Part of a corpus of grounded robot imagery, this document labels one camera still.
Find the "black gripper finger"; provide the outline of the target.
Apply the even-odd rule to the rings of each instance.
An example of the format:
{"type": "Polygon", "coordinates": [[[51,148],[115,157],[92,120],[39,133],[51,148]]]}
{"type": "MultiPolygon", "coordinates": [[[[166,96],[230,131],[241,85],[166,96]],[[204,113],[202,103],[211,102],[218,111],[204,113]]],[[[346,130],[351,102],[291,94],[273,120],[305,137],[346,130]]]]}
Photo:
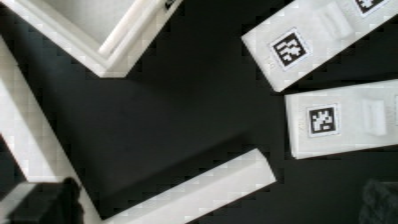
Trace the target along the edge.
{"type": "Polygon", "coordinates": [[[81,224],[79,187],[70,178],[37,183],[7,215],[8,224],[81,224]]]}

